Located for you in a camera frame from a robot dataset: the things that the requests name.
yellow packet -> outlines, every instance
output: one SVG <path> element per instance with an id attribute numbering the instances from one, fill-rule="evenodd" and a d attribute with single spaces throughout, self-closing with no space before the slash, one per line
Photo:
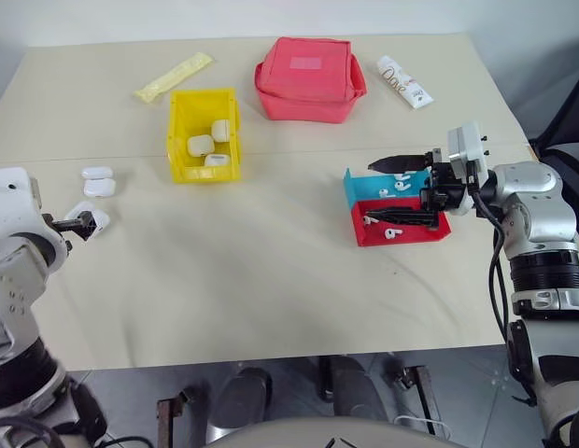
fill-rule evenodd
<path id="1" fill-rule="evenodd" d="M 191 77 L 199 70 L 213 62 L 208 54 L 198 52 L 183 63 L 175 66 L 163 76 L 150 82 L 144 89 L 135 91 L 134 95 L 145 103 L 152 102 L 160 94 L 174 88 L 187 77 Z"/>

wall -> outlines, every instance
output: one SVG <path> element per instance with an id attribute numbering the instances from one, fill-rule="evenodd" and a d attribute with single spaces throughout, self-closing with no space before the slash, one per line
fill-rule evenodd
<path id="1" fill-rule="evenodd" d="M 538 133 L 579 73 L 579 0 L 0 0 L 0 36 L 27 46 L 455 32 L 470 33 L 527 133 Z"/>

toothpaste tube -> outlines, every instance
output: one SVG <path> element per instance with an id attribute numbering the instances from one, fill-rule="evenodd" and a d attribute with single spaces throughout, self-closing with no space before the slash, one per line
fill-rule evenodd
<path id="1" fill-rule="evenodd" d="M 433 102 L 431 96 L 422 89 L 422 86 L 413 77 L 405 73 L 402 67 L 389 56 L 383 56 L 379 59 L 376 62 L 376 66 L 390 87 L 399 93 L 414 109 Z"/>

gray floor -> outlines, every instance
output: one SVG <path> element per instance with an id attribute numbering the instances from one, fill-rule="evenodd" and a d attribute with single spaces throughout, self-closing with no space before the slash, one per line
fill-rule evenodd
<path id="1" fill-rule="evenodd" d="M 406 365 L 426 365 L 442 419 L 452 441 L 471 448 L 539 447 L 543 427 L 536 409 L 512 399 L 523 389 L 507 372 L 504 347 L 471 347 L 397 353 Z M 382 378 L 387 354 L 354 356 L 371 374 L 389 418 L 422 415 L 417 392 L 390 389 Z M 75 372 L 101 403 L 111 438 L 145 436 L 156 442 L 156 402 L 188 385 L 208 385 L 216 394 L 235 372 L 259 366 L 273 378 L 271 418 L 332 415 L 331 404 L 318 399 L 315 358 L 268 359 L 175 367 Z M 188 413 L 176 420 L 175 446 L 189 447 Z M 126 443 L 124 448 L 140 446 Z"/>

